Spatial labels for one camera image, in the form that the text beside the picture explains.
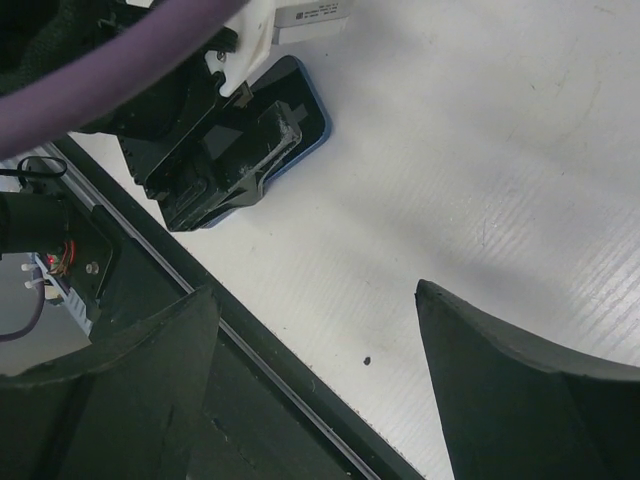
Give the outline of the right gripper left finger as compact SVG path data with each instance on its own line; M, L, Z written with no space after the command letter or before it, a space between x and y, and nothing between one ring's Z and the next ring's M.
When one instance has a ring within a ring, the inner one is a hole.
M209 287L1 379L4 479L184 479L219 325Z

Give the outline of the blue-edged black smartphone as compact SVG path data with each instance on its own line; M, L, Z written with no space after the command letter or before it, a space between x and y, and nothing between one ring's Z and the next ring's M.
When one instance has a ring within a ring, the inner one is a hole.
M230 151L231 145L246 130L241 115L258 115L280 100L291 108L302 133L300 143L282 158L279 164L263 173L263 190L324 144L332 123L329 114L302 61L286 55L269 67L251 86L253 99L243 109L220 117L218 125L204 137L204 145L214 160Z

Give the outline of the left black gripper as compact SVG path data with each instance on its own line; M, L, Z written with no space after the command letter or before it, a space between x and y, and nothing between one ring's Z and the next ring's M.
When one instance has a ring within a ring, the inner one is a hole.
M148 178L149 193L171 232L206 228L255 205L264 197L266 177L303 138L290 105L277 100L218 155L212 154L211 141L192 146L231 100L221 93L227 75L212 70L206 57L229 57L239 47L240 35L221 29L182 62L76 128L118 140L134 180Z

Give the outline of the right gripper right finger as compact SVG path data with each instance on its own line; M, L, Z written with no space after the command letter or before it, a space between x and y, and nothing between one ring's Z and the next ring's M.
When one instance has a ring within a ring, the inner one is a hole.
M551 342L431 281L415 300L455 478L638 478L638 367Z

